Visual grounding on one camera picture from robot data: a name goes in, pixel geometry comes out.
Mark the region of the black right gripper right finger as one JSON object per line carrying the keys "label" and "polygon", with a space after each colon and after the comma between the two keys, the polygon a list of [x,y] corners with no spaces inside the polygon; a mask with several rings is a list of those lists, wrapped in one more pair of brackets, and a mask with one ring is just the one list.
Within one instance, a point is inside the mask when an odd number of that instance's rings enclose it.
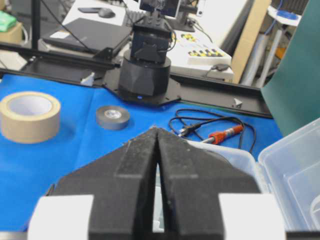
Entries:
{"label": "black right gripper right finger", "polygon": [[165,224],[180,240],[283,240],[276,199],[218,153],[159,129]]}

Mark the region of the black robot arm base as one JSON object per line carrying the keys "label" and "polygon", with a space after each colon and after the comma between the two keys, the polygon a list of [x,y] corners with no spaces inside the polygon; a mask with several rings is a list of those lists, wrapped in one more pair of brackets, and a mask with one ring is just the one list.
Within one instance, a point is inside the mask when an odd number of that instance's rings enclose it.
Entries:
{"label": "black robot arm base", "polygon": [[174,31],[165,20],[175,18],[179,0],[141,0],[139,8],[148,12],[133,23],[130,50],[123,56],[118,90],[127,96],[158,97],[168,91],[171,60],[167,53],[173,49]]}

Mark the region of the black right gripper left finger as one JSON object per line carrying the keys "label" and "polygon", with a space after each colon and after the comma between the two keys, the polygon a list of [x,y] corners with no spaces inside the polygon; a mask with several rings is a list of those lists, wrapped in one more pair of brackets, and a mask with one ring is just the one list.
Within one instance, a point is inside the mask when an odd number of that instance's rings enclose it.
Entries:
{"label": "black right gripper left finger", "polygon": [[152,230],[158,130],[62,177],[41,197],[30,240],[132,240]]}

